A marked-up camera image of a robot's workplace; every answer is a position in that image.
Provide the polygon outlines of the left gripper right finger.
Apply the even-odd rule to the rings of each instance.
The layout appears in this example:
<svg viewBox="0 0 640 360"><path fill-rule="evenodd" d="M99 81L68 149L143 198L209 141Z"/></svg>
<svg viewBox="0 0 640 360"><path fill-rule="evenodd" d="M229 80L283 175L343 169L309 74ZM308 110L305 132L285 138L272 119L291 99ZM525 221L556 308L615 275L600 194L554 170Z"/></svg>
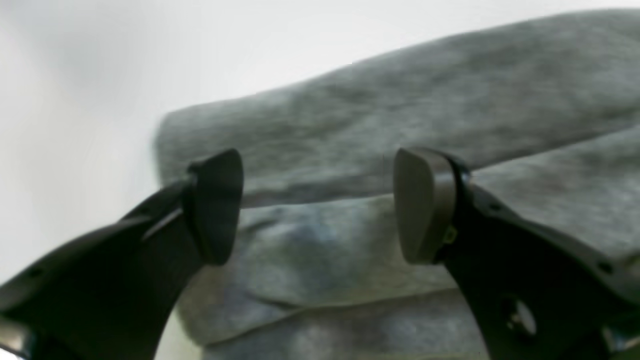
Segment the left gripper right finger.
<svg viewBox="0 0 640 360"><path fill-rule="evenodd" d="M404 259L446 268L492 360L639 358L639 279L621 262L521 217L429 148L397 151L393 198Z"/></svg>

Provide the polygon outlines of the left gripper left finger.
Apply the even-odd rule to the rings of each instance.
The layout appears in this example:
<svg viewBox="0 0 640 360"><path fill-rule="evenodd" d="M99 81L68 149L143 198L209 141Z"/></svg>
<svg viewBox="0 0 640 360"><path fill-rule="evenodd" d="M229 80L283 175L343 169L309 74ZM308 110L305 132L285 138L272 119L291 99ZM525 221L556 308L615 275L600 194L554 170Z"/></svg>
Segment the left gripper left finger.
<svg viewBox="0 0 640 360"><path fill-rule="evenodd" d="M229 149L44 255L1 287L1 354L153 360L190 280L230 258L242 195L242 157Z"/></svg>

